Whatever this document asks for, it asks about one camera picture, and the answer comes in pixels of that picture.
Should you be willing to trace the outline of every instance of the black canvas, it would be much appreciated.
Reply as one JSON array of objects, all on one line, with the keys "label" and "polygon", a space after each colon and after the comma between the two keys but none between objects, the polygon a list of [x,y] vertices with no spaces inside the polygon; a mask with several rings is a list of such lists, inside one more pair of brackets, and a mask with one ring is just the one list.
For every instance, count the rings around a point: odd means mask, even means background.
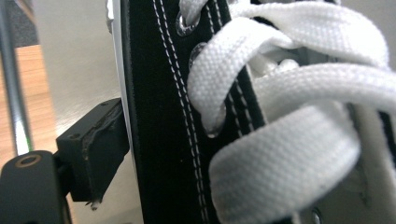
[{"label": "black canvas", "polygon": [[209,1],[188,36],[179,36],[178,1],[122,1],[123,58],[134,160],[145,223],[218,223],[208,165],[228,143],[263,125],[244,70],[225,102],[216,138],[206,136],[187,95],[192,49],[230,20],[225,0]]}]

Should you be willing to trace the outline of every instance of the white shoelace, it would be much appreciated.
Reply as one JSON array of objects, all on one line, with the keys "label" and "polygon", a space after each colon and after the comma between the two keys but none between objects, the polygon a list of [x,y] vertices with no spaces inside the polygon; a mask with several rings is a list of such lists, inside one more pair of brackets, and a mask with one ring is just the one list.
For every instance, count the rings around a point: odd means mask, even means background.
[{"label": "white shoelace", "polygon": [[[180,1],[187,24],[199,17],[205,2]],[[336,102],[396,115],[396,76],[381,33],[347,8],[239,1],[230,12],[233,19],[195,59],[188,93],[211,130],[240,70],[250,62],[259,73],[251,82],[267,125],[221,149],[209,174],[221,222],[267,223],[305,209],[348,174],[360,155],[360,140]],[[286,49],[301,47],[342,63],[299,67],[285,58]],[[272,58],[274,52],[281,59]]]}]

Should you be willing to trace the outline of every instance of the white stitching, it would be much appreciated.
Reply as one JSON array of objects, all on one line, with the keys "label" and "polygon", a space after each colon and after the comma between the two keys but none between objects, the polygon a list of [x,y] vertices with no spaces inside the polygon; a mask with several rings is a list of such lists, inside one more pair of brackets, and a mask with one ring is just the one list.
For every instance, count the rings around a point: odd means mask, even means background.
[{"label": "white stitching", "polygon": [[235,79],[235,82],[236,82],[236,88],[238,89],[239,95],[241,96],[242,104],[245,107],[245,116],[247,117],[248,127],[249,127],[250,131],[253,132],[254,128],[253,128],[253,124],[251,121],[250,112],[248,111],[248,102],[246,101],[246,99],[244,97],[244,93],[242,93],[242,89],[239,86],[239,81],[237,78]]},{"label": "white stitching", "polygon": [[[183,107],[184,122],[185,122],[185,125],[187,127],[187,135],[189,136],[191,154],[193,156],[193,160],[192,161],[193,161],[193,165],[194,165],[194,174],[195,174],[195,178],[197,180],[198,201],[199,201],[199,204],[200,204],[200,207],[201,207],[201,216],[202,216],[203,222],[204,223],[208,223],[208,214],[207,214],[207,210],[206,210],[206,201],[205,201],[205,196],[204,196],[204,185],[203,185],[202,173],[201,173],[201,161],[200,161],[199,157],[196,156],[196,155],[199,155],[199,149],[198,149],[198,146],[197,146],[198,140],[197,140],[197,137],[196,137],[195,126],[193,124],[193,117],[192,117],[192,114],[191,114],[190,101],[189,101],[189,98],[187,96],[185,85],[184,85],[183,79],[182,79],[180,71],[179,71],[180,68],[179,68],[179,65],[178,65],[178,62],[177,62],[176,50],[175,50],[173,41],[171,39],[171,36],[169,34],[169,28],[168,28],[168,25],[167,25],[167,19],[166,19],[166,15],[165,15],[165,12],[164,12],[164,7],[163,7],[163,0],[160,0],[160,4],[161,4],[162,11],[163,11],[164,25],[165,25],[165,28],[166,28],[165,31],[166,31],[166,34],[168,35],[168,41],[169,41],[169,43],[171,44],[171,47],[172,47],[173,56],[175,57],[177,73],[176,73],[176,71],[175,71],[175,69],[173,67],[174,65],[173,65],[172,60],[171,60],[171,58],[169,56],[168,47],[165,44],[164,33],[163,33],[163,29],[161,27],[161,22],[160,22],[160,16],[158,14],[158,9],[156,7],[155,0],[153,0],[154,9],[155,9],[155,13],[156,13],[156,16],[157,16],[157,22],[158,22],[158,25],[159,25],[159,28],[160,28],[162,39],[163,39],[163,45],[165,47],[166,55],[168,57],[168,62],[171,65],[172,73],[174,74],[174,80],[175,80],[175,82],[177,84],[177,93],[178,93],[179,98],[180,98],[180,103],[181,103],[181,105]],[[182,100],[180,88],[179,88],[178,83],[177,83],[176,74],[179,76],[179,80],[180,80],[181,85],[182,85],[182,90],[183,90],[183,93],[184,93],[184,97],[185,97],[185,100],[187,102],[187,109],[188,109],[188,112],[189,112],[189,115],[190,115],[190,119],[191,119],[191,128],[192,128],[193,138],[194,138],[194,142],[195,142],[195,147],[194,147],[195,148],[195,152],[193,150],[193,143],[191,141],[190,125],[189,125],[189,123],[187,121],[186,107],[184,106],[184,103],[183,103],[183,100]]]},{"label": "white stitching", "polygon": [[215,3],[216,13],[218,14],[218,23],[219,23],[219,26],[222,27],[222,21],[221,21],[221,15],[220,15],[220,10],[219,10],[218,1],[217,1],[217,0],[213,0],[213,2]]},{"label": "white stitching", "polygon": [[236,123],[236,127],[238,128],[238,135],[239,135],[239,137],[242,137],[241,125],[239,124],[238,116],[236,116],[235,106],[233,105],[233,97],[231,96],[230,93],[228,93],[228,99],[231,102],[231,110],[233,111],[233,114],[235,115],[235,123]]},{"label": "white stitching", "polygon": [[[212,21],[212,16],[210,15],[209,6],[206,5],[205,8],[207,10],[207,17],[209,18],[210,31],[212,32],[212,35],[215,35],[215,30],[213,28],[214,25],[213,25],[213,21]],[[238,129],[238,135],[239,135],[239,137],[242,137],[241,126],[239,124],[238,116],[236,115],[235,105],[233,104],[233,97],[231,96],[230,93],[228,93],[228,99],[230,100],[231,110],[233,111],[233,115],[235,116],[235,124],[236,124],[236,128]]]},{"label": "white stitching", "polygon": [[[220,19],[221,18],[221,14],[220,14],[220,11],[219,11],[218,1],[214,0],[214,2],[215,2],[215,6],[216,6],[216,13],[218,14],[218,19],[219,19],[218,22],[219,22],[219,25],[222,26],[222,22],[221,22],[221,19]],[[239,95],[241,97],[242,104],[244,105],[245,116],[247,118],[248,127],[249,127],[250,131],[253,132],[254,128],[253,128],[250,112],[248,111],[248,103],[247,103],[247,101],[245,99],[244,94],[242,93],[241,87],[239,86],[238,78],[235,79],[235,84],[236,84],[236,88],[238,89]]]},{"label": "white stitching", "polygon": [[207,4],[206,4],[205,8],[206,8],[206,11],[207,11],[207,17],[209,18],[210,31],[212,32],[212,36],[213,36],[213,35],[215,35],[215,29],[213,28],[212,16],[210,15],[210,9],[209,9],[209,6]]}]

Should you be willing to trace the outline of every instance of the sneaker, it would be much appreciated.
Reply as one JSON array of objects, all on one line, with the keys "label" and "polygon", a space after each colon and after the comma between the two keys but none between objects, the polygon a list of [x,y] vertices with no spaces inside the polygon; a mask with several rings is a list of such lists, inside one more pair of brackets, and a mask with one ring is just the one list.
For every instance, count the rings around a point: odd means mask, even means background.
[{"label": "sneaker", "polygon": [[145,223],[396,223],[384,37],[338,1],[274,2],[120,1]]}]

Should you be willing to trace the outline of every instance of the eyelet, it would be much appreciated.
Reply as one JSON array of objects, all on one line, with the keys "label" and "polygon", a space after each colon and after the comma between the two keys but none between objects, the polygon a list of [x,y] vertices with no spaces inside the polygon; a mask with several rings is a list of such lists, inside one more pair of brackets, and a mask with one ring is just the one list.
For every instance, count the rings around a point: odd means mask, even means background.
[{"label": "eyelet", "polygon": [[224,127],[226,115],[227,115],[227,107],[223,103],[220,107],[220,112],[216,119],[216,124],[211,129],[205,127],[205,125],[204,125],[204,130],[205,130],[207,137],[215,138],[215,137],[219,136],[219,134],[222,131],[222,128]]},{"label": "eyelet", "polygon": [[189,68],[192,68],[192,65],[194,64],[195,59],[198,57],[198,55],[202,52],[204,47],[206,46],[205,42],[201,42],[195,46],[195,48],[191,51],[190,58],[189,58]]},{"label": "eyelet", "polygon": [[197,27],[200,18],[201,17],[198,17],[198,19],[193,23],[193,25],[187,26],[186,22],[184,21],[183,17],[181,16],[181,13],[178,12],[177,19],[176,19],[177,34],[180,36],[190,35],[192,33],[192,31],[194,31],[195,28]]},{"label": "eyelet", "polygon": [[323,224],[322,216],[317,208],[312,209],[312,223],[313,224]]}]

